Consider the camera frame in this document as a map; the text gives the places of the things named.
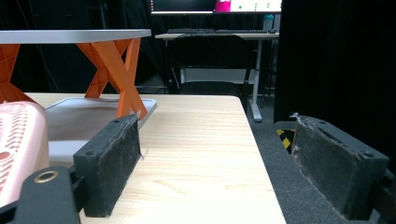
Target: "desk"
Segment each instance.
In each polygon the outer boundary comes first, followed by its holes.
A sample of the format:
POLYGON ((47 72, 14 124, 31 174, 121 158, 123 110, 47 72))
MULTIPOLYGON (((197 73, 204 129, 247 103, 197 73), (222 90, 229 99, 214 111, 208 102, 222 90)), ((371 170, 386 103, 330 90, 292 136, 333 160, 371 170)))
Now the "desk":
POLYGON ((97 67, 85 97, 98 98, 109 82, 120 93, 117 117, 130 114, 132 108, 142 119, 148 111, 134 86, 134 77, 140 37, 150 35, 150 30, 0 31, 0 102, 33 101, 10 83, 20 44, 77 44, 97 67), (125 50, 124 62, 121 56, 125 50))
MULTIPOLYGON (((183 34, 163 34, 156 35, 155 38, 163 39, 163 40, 172 40, 176 37, 183 34)), ((246 40, 257 40, 257 54, 256 54, 256 67, 254 72, 254 80, 253 80, 253 95, 252 99, 249 101, 249 105, 251 108, 251 112, 253 114, 253 118, 257 122, 262 122, 262 115, 260 114, 259 107, 257 106, 257 94, 259 91, 259 78, 260 78, 260 62, 262 60, 262 41, 263 40, 272 40, 279 38, 279 33, 277 34, 235 34, 239 35, 246 40)))
MULTIPOLYGON (((29 96, 49 106, 78 94, 29 96)), ((111 217, 81 212, 82 223, 285 223, 238 98, 142 98, 157 101, 139 131, 144 159, 111 217)))

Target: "black wall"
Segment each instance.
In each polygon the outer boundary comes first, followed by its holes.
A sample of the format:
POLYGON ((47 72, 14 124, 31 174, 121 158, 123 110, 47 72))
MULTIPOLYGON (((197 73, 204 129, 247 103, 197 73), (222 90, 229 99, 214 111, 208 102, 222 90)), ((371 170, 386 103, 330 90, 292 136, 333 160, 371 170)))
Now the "black wall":
POLYGON ((274 122, 324 119, 390 156, 396 149, 392 0, 284 0, 274 122))

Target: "computer screen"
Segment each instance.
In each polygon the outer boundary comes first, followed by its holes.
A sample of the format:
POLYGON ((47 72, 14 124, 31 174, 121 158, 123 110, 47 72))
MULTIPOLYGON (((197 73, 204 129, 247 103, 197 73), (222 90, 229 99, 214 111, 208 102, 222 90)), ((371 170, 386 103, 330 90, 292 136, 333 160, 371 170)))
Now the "computer screen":
POLYGON ((218 13, 280 13, 282 0, 216 0, 218 13))
POLYGON ((216 0, 149 0, 151 14, 211 14, 216 0))

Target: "carpeted floor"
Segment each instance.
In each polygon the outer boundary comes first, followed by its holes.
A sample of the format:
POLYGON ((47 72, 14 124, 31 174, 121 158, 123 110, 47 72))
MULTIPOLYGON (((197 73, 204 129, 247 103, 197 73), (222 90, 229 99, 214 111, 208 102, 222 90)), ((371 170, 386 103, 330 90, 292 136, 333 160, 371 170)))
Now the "carpeted floor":
POLYGON ((287 223, 377 223, 379 214, 376 211, 369 221, 348 221, 338 215, 323 195, 303 177, 283 147, 273 123, 274 96, 264 96, 260 111, 261 123, 251 118, 250 111, 247 118, 287 223))

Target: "gray tabletop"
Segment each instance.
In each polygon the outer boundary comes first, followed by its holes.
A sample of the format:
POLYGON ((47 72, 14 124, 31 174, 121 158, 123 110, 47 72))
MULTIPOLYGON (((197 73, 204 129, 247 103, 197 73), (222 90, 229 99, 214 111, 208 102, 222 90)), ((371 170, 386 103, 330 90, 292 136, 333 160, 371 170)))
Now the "gray tabletop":
POLYGON ((76 44, 151 36, 150 30, 0 31, 0 44, 76 44))

